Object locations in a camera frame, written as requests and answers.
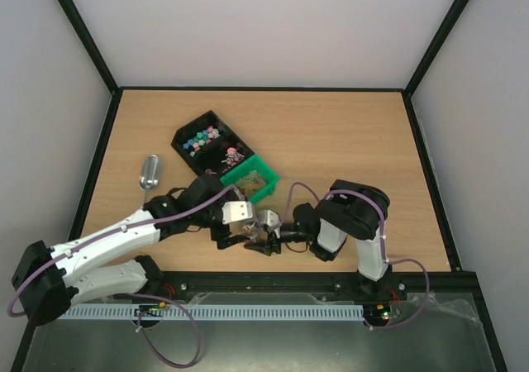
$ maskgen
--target white linear rail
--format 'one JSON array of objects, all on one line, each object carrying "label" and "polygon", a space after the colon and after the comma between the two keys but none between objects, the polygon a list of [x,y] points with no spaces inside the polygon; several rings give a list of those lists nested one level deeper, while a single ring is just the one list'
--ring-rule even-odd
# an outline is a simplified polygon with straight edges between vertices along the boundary
[{"label": "white linear rail", "polygon": [[[185,306],[199,321],[364,321],[362,306],[354,305],[202,305]],[[139,313],[137,304],[79,304],[66,312],[61,320],[131,320]],[[184,321],[187,316],[172,306],[170,310],[153,312],[142,319]]]}]

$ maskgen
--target white wall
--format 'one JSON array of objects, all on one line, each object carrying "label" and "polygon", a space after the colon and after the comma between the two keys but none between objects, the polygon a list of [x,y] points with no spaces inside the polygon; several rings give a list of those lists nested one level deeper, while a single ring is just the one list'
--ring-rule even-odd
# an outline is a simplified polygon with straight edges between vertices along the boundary
[{"label": "white wall", "polygon": [[405,87],[453,0],[74,0],[120,85]]},{"label": "white wall", "polygon": [[455,242],[527,370],[529,0],[472,0],[414,97]]},{"label": "white wall", "polygon": [[25,318],[4,312],[21,253],[65,241],[110,95],[55,0],[0,0],[0,370]]}]

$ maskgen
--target wooden tabletop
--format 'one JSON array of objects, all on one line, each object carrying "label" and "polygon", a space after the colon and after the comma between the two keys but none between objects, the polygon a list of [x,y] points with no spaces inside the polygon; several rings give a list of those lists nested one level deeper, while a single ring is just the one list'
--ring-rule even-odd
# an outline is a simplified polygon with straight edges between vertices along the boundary
[{"label": "wooden tabletop", "polygon": [[[387,243],[391,260],[412,257],[430,271],[449,271],[421,163],[400,93],[127,90],[119,105],[83,235],[130,215],[141,205],[138,178],[147,155],[163,160],[151,195],[186,187],[195,173],[170,143],[178,128],[213,110],[280,177],[275,193],[257,205],[283,213],[288,189],[301,181],[323,195],[335,179],[368,184],[390,198]],[[293,206],[311,202],[303,188]],[[303,245],[292,245],[301,248]],[[285,247],[270,257],[242,245],[217,250],[209,230],[184,233],[139,249],[116,262],[150,255],[163,270],[355,271],[349,239],[332,262]],[[412,264],[397,271],[417,270]]]}]

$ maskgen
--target silver spoon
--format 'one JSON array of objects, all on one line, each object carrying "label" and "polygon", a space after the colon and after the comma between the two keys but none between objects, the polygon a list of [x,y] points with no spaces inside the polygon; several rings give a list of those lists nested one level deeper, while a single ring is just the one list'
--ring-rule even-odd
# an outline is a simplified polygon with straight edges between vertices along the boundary
[{"label": "silver spoon", "polygon": [[150,155],[145,159],[140,174],[140,187],[145,190],[141,207],[143,207],[143,204],[147,201],[147,194],[149,194],[149,191],[158,187],[161,170],[162,160],[157,155]]}]

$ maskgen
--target plastic bin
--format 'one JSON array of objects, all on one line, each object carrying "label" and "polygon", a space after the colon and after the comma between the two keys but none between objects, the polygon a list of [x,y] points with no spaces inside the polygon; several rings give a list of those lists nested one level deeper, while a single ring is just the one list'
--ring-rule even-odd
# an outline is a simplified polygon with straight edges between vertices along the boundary
[{"label": "plastic bin", "polygon": [[250,198],[253,204],[257,204],[266,196],[274,193],[275,185],[279,181],[279,176],[258,155],[252,155],[248,160],[238,164],[234,169],[221,177],[221,182],[224,186],[236,184],[239,179],[245,177],[253,170],[256,170],[267,183],[265,187]]}]

